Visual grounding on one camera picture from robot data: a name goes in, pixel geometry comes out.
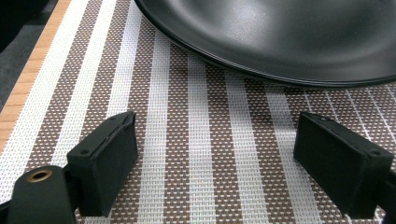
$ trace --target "placemat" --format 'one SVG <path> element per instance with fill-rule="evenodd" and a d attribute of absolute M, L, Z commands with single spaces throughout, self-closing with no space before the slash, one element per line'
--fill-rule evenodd
<path fill-rule="evenodd" d="M 293 159 L 301 111 L 396 152 L 396 85 L 305 91 L 191 56 L 130 0 L 72 0 L 0 158 L 0 203 L 104 119 L 137 113 L 139 160 L 109 217 L 79 223 L 379 223 L 343 217 Z"/>

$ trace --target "brass insert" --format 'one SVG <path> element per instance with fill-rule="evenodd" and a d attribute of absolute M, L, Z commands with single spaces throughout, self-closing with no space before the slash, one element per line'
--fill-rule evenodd
<path fill-rule="evenodd" d="M 36 183 L 47 179 L 51 175 L 52 175 L 51 170 L 40 170 L 29 175 L 27 177 L 27 181 L 30 183 Z"/>

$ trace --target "woven placemat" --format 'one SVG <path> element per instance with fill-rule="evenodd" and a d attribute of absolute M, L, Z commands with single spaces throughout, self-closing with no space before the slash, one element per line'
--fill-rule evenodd
<path fill-rule="evenodd" d="M 110 217 L 80 223 L 379 223 L 343 217 L 293 159 L 301 111 L 395 153 L 396 84 L 304 91 L 230 74 L 170 43 L 130 0 L 72 0 L 0 158 L 0 203 L 104 119 L 137 112 L 140 158 Z"/>

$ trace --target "brown stripe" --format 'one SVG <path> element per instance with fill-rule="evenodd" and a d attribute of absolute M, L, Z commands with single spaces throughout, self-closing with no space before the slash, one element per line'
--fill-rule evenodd
<path fill-rule="evenodd" d="M 50 163 L 100 6 L 101 1 L 90 1 L 84 11 L 25 172 Z"/>
<path fill-rule="evenodd" d="M 313 113 L 336 119 L 325 91 L 304 91 L 304 94 Z"/>
<path fill-rule="evenodd" d="M 352 103 L 350 102 L 345 91 L 329 91 L 329 97 L 335 109 L 338 121 L 347 126 L 355 133 L 365 136 L 361 122 L 356 115 Z"/>
<path fill-rule="evenodd" d="M 154 39 L 155 29 L 147 20 L 142 19 L 134 62 L 134 77 L 128 103 L 128 109 L 137 113 L 135 128 L 139 159 L 115 202 L 112 216 L 115 223 L 136 223 L 137 221 Z"/>
<path fill-rule="evenodd" d="M 393 100 L 396 100 L 394 97 L 396 97 L 396 83 L 390 83 L 387 85 L 389 88 L 389 93 L 392 94 Z"/>
<path fill-rule="evenodd" d="M 378 139 L 376 143 L 393 154 L 396 154 L 396 142 L 394 139 L 396 137 L 395 99 L 392 98 L 392 95 L 386 87 L 371 88 L 369 91 L 373 97 L 373 100 L 375 101 L 376 106 L 379 109 L 379 113 L 381 113 L 383 116 L 384 120 L 381 122 L 381 125 L 385 125 L 385 122 L 388 124 L 388 127 L 384 127 L 384 131 L 387 133 L 380 133 L 380 139 Z M 396 161 L 393 161 L 392 164 L 393 170 L 396 170 L 395 162 Z"/>
<path fill-rule="evenodd" d="M 272 223 L 295 223 L 263 83 L 246 78 L 245 85 L 268 218 Z"/>
<path fill-rule="evenodd" d="M 385 96 L 385 94 L 382 94 L 383 92 L 381 92 L 380 88 L 371 89 L 370 92 L 372 95 L 377 95 L 377 97 L 379 94 L 380 98 Z M 369 92 L 367 90 L 354 90 L 349 91 L 349 93 L 359 111 L 364 127 L 369 132 L 366 137 L 371 138 L 372 142 L 379 144 L 381 147 L 393 147 L 394 142 L 391 135 L 384 120 L 381 119 L 381 116 L 375 108 L 375 104 L 370 98 Z"/>
<path fill-rule="evenodd" d="M 187 53 L 171 44 L 163 223 L 190 221 Z"/>
<path fill-rule="evenodd" d="M 109 26 L 102 58 L 93 83 L 90 103 L 85 115 L 80 140 L 106 119 L 108 101 L 120 54 L 122 35 L 131 0 L 117 1 Z"/>
<path fill-rule="evenodd" d="M 206 65 L 216 220 L 242 223 L 233 136 L 224 72 Z"/>

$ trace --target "striped placemat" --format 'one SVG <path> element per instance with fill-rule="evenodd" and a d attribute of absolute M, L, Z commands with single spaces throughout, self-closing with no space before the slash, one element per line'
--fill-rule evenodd
<path fill-rule="evenodd" d="M 396 152 L 396 84 L 304 91 L 203 63 L 131 0 L 72 0 L 0 158 L 14 181 L 65 154 L 101 121 L 137 112 L 140 153 L 110 217 L 80 223 L 379 223 L 343 217 L 293 160 L 300 111 Z"/>

